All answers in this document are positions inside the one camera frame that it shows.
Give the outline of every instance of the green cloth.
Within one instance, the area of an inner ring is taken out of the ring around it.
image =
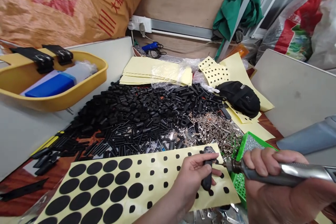
[[[230,40],[234,32],[241,2],[242,0],[224,0],[213,22],[213,30],[218,30],[227,40]],[[240,25],[242,27],[252,27],[257,25],[262,18],[260,0],[250,0],[241,18]]]

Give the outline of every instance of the yellow plastic tray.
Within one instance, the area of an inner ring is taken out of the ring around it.
[[[74,65],[72,63],[61,66],[54,53],[45,48],[39,49],[39,51],[55,58],[55,70],[64,71],[66,68]],[[20,95],[20,93],[45,76],[45,74],[42,75],[37,72],[37,67],[32,60],[17,53],[0,56],[0,60],[10,64],[10,66],[0,69],[0,93],[11,97],[25,107],[38,111],[55,112],[73,106],[106,81],[108,65],[105,60],[90,53],[82,51],[72,51],[72,53],[73,62],[88,60],[96,64],[98,72],[59,95],[43,98],[31,98]]]

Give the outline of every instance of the hand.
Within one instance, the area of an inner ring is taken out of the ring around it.
[[[202,179],[206,178],[212,171],[213,175],[220,176],[222,172],[217,169],[212,169],[206,164],[203,166],[203,161],[216,159],[218,153],[196,154],[186,157],[183,160],[180,172],[171,188],[172,193],[177,196],[177,201],[182,201],[184,205],[184,213],[189,212],[193,206],[196,193],[201,186]],[[214,186],[216,182],[212,179],[211,184]]]
[[[305,163],[298,152],[272,148],[253,149],[244,154],[244,162],[260,176],[278,175],[280,163]],[[250,224],[304,224],[312,221],[330,203],[336,201],[336,184],[309,178],[294,188],[245,180],[248,221]]]

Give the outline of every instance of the electrical socket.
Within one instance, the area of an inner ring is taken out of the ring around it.
[[[152,20],[147,17],[132,16],[131,20],[128,23],[128,28],[130,30],[140,31],[139,25],[141,23],[143,23],[145,26],[145,32],[152,33]]]

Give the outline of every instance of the black pouch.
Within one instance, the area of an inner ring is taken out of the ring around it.
[[[226,97],[233,108],[254,118],[260,110],[260,100],[253,89],[239,81],[224,82],[216,87],[220,95]]]

